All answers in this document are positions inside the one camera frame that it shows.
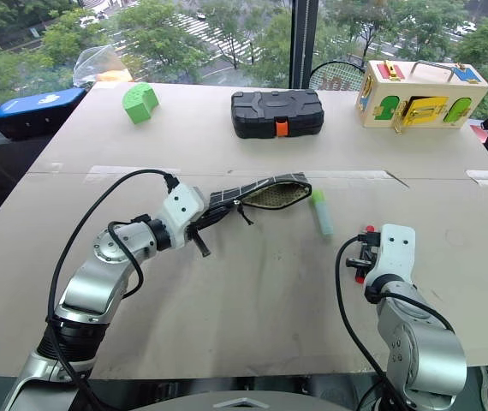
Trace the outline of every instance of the white tabletop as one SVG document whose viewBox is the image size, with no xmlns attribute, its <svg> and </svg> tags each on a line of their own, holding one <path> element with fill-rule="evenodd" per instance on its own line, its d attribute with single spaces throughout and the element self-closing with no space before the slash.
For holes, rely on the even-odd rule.
<svg viewBox="0 0 488 411">
<path fill-rule="evenodd" d="M 154 85 L 161 106 L 150 122 L 135 127 L 126 124 L 122 108 L 123 116 L 110 109 L 120 103 L 125 87 L 92 90 L 0 209 L 0 375 L 18 374 L 39 343 L 59 253 L 117 173 L 131 170 L 115 166 L 181 170 L 181 180 L 206 195 L 270 174 L 304 170 L 312 185 L 324 190 L 336 233 L 323 238 L 310 203 L 301 202 L 283 211 L 249 210 L 253 226 L 229 215 L 203 231 L 212 251 L 207 259 L 194 245 L 158 254 L 144 264 L 143 289 L 121 304 L 98 351 L 93 377 L 369 370 L 337 311 L 333 269 L 335 251 L 345 240 L 367 224 L 383 223 L 415 228 L 413 279 L 420 293 L 452 323 L 467 363 L 488 364 L 488 182 L 474 181 L 465 172 L 488 170 L 488 156 L 472 132 L 399 136 L 364 129 L 349 108 L 352 93 L 324 92 L 321 134 L 239 140 L 228 109 L 233 89 L 176 85 Z M 201 102 L 195 111 L 202 116 L 191 116 L 193 134 L 181 132 L 186 122 L 169 122 L 180 132 L 160 127 L 163 118 L 176 118 L 182 107 L 188 113 L 189 101 Z M 216 114 L 212 107 L 220 102 L 223 111 Z M 100 121 L 94 111 L 108 115 Z M 337 127 L 330 112 L 348 115 Z M 94 127 L 85 125 L 84 118 Z M 211 126 L 204 130 L 206 118 Z M 224 131 L 214 124 L 223 124 Z M 123 128 L 125 135 L 119 134 Z M 191 149 L 199 150 L 199 136 L 210 147 L 200 151 L 202 158 L 193 157 Z M 215 144 L 206 144 L 208 139 Z M 94 151 L 94 141 L 103 141 L 98 144 L 103 148 Z M 376 156 L 367 147 L 384 149 Z M 51 163 L 62 165 L 54 170 Z M 387 169 L 400 180 L 385 174 Z M 164 196 L 164 183 L 156 176 L 135 177 L 114 192 L 75 242 L 60 288 L 107 222 L 153 215 Z M 357 252 L 351 247 L 347 256 Z M 375 307 L 364 299 L 354 273 L 345 268 L 342 274 L 349 317 L 384 365 L 388 349 L 377 332 Z"/>
</svg>

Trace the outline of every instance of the floor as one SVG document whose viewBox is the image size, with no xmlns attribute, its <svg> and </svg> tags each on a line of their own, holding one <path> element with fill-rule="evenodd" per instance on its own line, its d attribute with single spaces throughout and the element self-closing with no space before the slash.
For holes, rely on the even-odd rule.
<svg viewBox="0 0 488 411">
<path fill-rule="evenodd" d="M 467 383 L 452 411 L 484 411 L 480 404 L 480 373 L 468 369 Z M 0 377 L 0 406 L 14 379 Z M 210 390 L 281 390 L 321 397 L 355 409 L 372 384 L 371 374 L 333 374 L 301 377 L 212 378 L 177 381 L 92 381 L 96 394 L 121 409 L 132 409 L 163 399 Z"/>
</svg>

